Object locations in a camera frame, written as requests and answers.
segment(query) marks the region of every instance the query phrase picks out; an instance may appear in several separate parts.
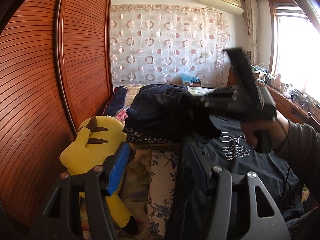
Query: pikachu plush toy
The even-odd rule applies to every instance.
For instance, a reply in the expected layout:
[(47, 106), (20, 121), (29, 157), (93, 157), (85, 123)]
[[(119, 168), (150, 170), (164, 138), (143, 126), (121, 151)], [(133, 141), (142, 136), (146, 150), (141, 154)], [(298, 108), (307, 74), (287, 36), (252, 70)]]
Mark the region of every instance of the pikachu plush toy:
[[(60, 155), (61, 163), (71, 175), (86, 173), (96, 165), (102, 165), (105, 159), (114, 155), (121, 142), (126, 140), (121, 122), (111, 116), (94, 116), (81, 123), (76, 140)], [(136, 220), (118, 196), (118, 189), (106, 196), (107, 205), (113, 220), (130, 235), (138, 233)]]

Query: air conditioner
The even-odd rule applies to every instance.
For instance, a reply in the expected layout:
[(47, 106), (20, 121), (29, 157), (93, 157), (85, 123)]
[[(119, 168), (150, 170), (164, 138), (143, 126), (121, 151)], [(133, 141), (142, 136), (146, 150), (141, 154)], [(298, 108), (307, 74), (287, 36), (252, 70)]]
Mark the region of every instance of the air conditioner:
[(241, 15), (243, 13), (241, 0), (201, 0), (200, 2), (232, 14)]

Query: metal screw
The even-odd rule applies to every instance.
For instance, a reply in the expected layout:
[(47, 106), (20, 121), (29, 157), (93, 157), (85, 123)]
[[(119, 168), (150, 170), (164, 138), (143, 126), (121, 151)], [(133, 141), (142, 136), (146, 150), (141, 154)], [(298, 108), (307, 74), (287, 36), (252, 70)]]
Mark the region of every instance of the metal screw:
[(62, 179), (66, 179), (66, 178), (69, 177), (69, 173), (64, 172), (64, 173), (62, 173), (62, 174), (60, 175), (60, 177), (61, 177)]
[(255, 174), (253, 171), (249, 171), (248, 172), (248, 177), (251, 179), (254, 179), (255, 177), (257, 177), (257, 174)]
[(214, 169), (215, 172), (220, 172), (220, 171), (222, 171), (222, 167), (219, 166), (219, 165), (213, 166), (213, 169)]
[(94, 170), (95, 172), (100, 172), (100, 171), (103, 171), (103, 167), (102, 167), (101, 165), (97, 165), (97, 166), (95, 166), (95, 167), (93, 168), (93, 170)]

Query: person's arm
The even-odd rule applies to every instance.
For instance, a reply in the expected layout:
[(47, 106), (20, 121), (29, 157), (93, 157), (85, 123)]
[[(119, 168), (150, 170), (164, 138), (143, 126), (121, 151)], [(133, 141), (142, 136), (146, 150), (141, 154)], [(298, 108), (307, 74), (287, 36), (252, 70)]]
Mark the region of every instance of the person's arm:
[(252, 146), (257, 144), (254, 131), (268, 131), (276, 155), (290, 161), (292, 171), (320, 202), (320, 133), (308, 124), (287, 120), (279, 112), (275, 122), (255, 120), (241, 123), (241, 127), (247, 143)]

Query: sweater sleeve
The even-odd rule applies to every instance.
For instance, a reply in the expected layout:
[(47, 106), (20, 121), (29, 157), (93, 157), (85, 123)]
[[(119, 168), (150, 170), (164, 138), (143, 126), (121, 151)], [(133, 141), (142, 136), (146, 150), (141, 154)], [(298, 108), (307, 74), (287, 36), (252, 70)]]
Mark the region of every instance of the sweater sleeve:
[(290, 162), (292, 171), (320, 202), (320, 133), (305, 123), (289, 123), (288, 138), (276, 155)]

